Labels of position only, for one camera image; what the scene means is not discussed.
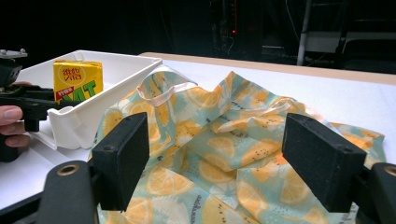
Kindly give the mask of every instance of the lemon print fabric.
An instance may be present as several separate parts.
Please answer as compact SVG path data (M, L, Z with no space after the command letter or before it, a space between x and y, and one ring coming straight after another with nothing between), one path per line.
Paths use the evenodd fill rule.
M283 158L290 112L366 151L367 167L385 161L383 134L329 122L304 102L234 72L207 91L159 66L106 111L96 143L141 112L148 114L146 169L126 211L98 207L101 223L354 223L355 204L349 213L328 213Z

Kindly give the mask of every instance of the juice box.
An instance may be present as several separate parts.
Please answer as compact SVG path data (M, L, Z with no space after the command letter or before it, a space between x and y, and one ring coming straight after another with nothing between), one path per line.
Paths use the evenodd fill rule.
M56 60L53 81L57 103L62 100L85 101L103 90L102 63Z

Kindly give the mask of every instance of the human hand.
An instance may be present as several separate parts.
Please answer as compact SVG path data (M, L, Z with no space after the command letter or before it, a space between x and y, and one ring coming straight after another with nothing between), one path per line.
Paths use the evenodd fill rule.
M30 137L25 135L22 118L22 110L15 105L0 106L0 134L8 136L6 145L9 147L26 147Z

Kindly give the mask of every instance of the white plastic bin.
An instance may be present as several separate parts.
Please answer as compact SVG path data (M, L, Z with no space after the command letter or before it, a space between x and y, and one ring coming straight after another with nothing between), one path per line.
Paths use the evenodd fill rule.
M135 89L149 72L163 62L158 58L77 50L22 69L17 81L53 88L53 62L58 59L101 62L104 90L77 106L48 111L49 119L40 121L40 132L31 135L53 149L90 148L106 109Z

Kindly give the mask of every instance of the patterned cloth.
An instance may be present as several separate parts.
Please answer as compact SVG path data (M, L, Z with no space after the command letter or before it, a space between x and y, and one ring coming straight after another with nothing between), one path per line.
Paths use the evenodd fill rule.
M126 212L101 223L354 223L328 213L282 157L287 113L314 118L385 161L384 135L331 123L309 106L231 72L213 91L160 65L103 116L97 142L124 117L147 112L150 153Z

